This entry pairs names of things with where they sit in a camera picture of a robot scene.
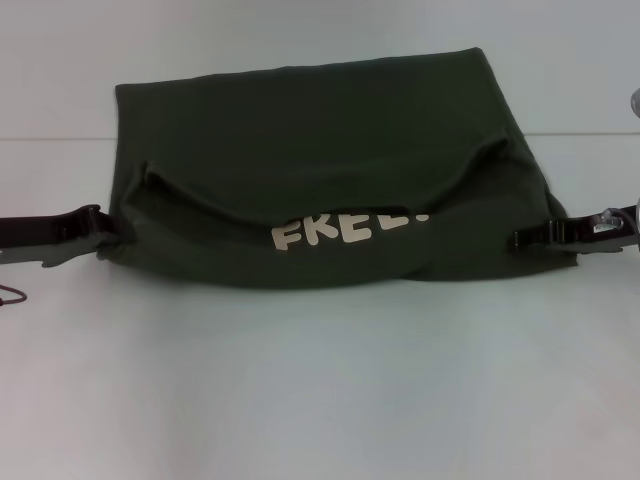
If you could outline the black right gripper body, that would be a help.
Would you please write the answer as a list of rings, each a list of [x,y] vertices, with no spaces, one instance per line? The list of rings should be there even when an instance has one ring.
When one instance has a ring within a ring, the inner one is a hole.
[[[637,209],[605,209],[577,218],[580,254],[619,253],[625,247],[639,247]]]

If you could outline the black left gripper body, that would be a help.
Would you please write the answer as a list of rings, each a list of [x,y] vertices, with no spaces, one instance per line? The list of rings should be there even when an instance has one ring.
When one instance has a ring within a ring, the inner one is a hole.
[[[2,218],[1,264],[39,262],[43,268],[52,268],[74,258],[96,253],[101,244],[101,234],[84,238],[60,236],[59,221],[69,213]]]

